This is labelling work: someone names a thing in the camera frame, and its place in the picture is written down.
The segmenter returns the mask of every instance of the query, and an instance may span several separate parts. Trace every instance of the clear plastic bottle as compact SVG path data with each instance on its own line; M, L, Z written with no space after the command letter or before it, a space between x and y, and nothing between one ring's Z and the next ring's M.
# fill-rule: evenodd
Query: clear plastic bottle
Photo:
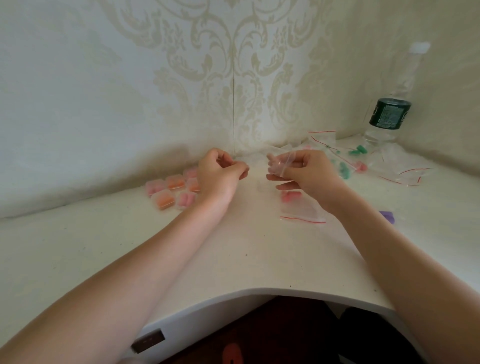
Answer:
M381 146L384 143L395 141L398 129L402 124L411 103L407 101L413 85L415 74L422 61L423 55L430 48L429 42L415 42L402 62L396 86L386 98L377 102L367 130L363 138L371 146Z

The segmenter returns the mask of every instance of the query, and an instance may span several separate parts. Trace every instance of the white bottle cap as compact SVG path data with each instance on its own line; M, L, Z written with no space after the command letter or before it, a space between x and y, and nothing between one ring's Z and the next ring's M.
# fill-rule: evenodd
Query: white bottle cap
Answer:
M409 53L425 54L430 48L430 42L415 42L410 46Z

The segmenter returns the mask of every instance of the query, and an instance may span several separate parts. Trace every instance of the bottle label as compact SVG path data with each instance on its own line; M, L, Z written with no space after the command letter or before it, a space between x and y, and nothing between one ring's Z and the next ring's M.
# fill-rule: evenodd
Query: bottle label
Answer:
M399 129L410 106L411 104L405 101L400 104L394 99L391 102L378 100L370 125L389 130Z

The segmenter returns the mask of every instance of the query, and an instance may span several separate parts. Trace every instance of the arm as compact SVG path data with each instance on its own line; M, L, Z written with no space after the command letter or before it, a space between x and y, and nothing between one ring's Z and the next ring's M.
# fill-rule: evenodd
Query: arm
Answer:
M435 363L480 358L480 295L399 233L347 187L327 156L297 152L280 190L302 188L342 223L399 315Z
M0 349L0 362L114 363L219 223L245 163L218 149L200 161L202 194L162 231L68 292Z

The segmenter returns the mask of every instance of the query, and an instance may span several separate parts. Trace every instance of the person's left hand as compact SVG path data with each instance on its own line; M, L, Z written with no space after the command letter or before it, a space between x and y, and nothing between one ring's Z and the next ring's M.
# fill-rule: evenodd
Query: person's left hand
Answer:
M247 177L250 167L232 159L226 151L212 148L198 163L197 178L203 198L230 203L238 181Z

